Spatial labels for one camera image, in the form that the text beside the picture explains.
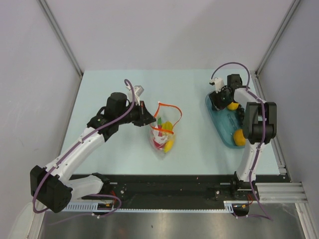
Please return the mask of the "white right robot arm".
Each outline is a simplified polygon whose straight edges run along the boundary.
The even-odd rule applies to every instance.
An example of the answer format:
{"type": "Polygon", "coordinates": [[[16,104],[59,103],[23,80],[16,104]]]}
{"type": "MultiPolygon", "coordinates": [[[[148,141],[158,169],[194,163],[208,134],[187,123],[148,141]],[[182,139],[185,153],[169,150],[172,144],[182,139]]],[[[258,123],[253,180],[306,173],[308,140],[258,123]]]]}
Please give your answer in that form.
{"type": "Polygon", "coordinates": [[[252,93],[238,74],[229,75],[226,83],[221,78],[209,83],[215,89],[205,102],[219,136],[226,146],[244,149],[235,178],[252,182],[263,149],[277,134],[277,105],[252,93]]]}

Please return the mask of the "yellow banana toy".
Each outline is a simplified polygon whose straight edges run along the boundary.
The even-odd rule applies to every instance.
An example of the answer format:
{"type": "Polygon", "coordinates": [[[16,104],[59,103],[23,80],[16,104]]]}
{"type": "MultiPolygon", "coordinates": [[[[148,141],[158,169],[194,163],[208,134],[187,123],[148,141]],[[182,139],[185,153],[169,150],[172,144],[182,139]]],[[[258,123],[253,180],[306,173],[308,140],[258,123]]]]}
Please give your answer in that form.
{"type": "Polygon", "coordinates": [[[168,140],[163,148],[164,153],[168,153],[174,145],[174,139],[168,140]]]}

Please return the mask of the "red dragon fruit toy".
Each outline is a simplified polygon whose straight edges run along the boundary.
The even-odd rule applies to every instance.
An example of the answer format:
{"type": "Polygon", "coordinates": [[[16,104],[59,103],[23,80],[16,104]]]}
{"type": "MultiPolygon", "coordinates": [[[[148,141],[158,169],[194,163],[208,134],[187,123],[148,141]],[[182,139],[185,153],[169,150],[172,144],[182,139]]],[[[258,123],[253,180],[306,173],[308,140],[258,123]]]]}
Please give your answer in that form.
{"type": "Polygon", "coordinates": [[[165,132],[160,131],[162,129],[161,117],[157,119],[157,124],[152,129],[153,143],[156,149],[162,150],[167,142],[167,135],[165,132]]]}

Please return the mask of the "orange fruit toy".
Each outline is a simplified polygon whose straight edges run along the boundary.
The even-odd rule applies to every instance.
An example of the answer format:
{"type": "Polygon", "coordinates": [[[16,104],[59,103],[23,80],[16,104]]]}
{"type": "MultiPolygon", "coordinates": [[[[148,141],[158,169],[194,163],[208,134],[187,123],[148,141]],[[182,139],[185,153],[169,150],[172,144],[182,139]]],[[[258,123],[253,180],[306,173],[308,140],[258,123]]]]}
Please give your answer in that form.
{"type": "Polygon", "coordinates": [[[243,129],[238,129],[234,132],[233,140],[236,146],[245,146],[246,139],[243,134],[243,129]]]}

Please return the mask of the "yellow lemon toy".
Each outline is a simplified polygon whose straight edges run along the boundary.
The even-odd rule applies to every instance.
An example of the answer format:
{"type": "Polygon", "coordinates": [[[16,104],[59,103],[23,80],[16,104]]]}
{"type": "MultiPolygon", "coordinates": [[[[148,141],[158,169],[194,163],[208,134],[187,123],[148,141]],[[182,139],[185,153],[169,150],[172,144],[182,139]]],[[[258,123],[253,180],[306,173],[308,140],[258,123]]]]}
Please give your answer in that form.
{"type": "Polygon", "coordinates": [[[232,102],[227,106],[227,109],[230,111],[235,111],[239,108],[239,103],[237,102],[232,102]]]}

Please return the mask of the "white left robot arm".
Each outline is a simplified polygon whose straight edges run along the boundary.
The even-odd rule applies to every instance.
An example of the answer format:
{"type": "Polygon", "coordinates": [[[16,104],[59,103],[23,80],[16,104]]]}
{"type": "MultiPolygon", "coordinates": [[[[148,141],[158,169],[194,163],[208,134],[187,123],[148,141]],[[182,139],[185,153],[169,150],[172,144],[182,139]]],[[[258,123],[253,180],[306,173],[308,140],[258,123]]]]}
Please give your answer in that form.
{"type": "Polygon", "coordinates": [[[141,127],[155,121],[144,101],[137,103],[133,99],[129,100],[124,93],[111,93],[106,105],[90,119],[83,133],[68,150],[46,166],[37,165],[32,168],[32,201],[39,201],[46,209],[59,213],[73,199],[115,198],[106,176],[100,173],[79,179],[71,179],[71,176],[93,151],[119,130],[120,125],[132,123],[141,127]]]}

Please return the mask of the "clear zip bag orange zipper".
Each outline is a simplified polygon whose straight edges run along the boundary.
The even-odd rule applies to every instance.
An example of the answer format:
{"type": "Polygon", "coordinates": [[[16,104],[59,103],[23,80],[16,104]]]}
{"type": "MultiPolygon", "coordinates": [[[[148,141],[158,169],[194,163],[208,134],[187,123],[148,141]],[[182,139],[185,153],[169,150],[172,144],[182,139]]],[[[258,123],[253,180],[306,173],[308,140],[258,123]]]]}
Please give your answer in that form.
{"type": "MultiPolygon", "coordinates": [[[[180,120],[182,119],[182,110],[175,105],[171,105],[171,104],[165,104],[165,103],[161,103],[158,102],[158,107],[157,110],[154,114],[154,117],[156,118],[156,120],[161,117],[162,123],[169,121],[173,124],[173,129],[172,131],[168,131],[168,130],[164,130],[164,129],[160,129],[160,131],[163,131],[166,133],[167,135],[167,140],[171,140],[171,139],[176,139],[176,131],[178,128],[178,123],[180,122],[180,120]]],[[[153,148],[153,151],[156,155],[156,157],[159,160],[164,160],[164,158],[166,157],[166,155],[168,155],[171,150],[168,153],[164,153],[163,149],[162,150],[158,150],[155,148],[154,143],[153,143],[153,134],[152,134],[152,129],[154,129],[154,126],[157,124],[157,121],[154,123],[150,124],[150,130],[149,130],[149,142],[151,147],[153,148]]]]}

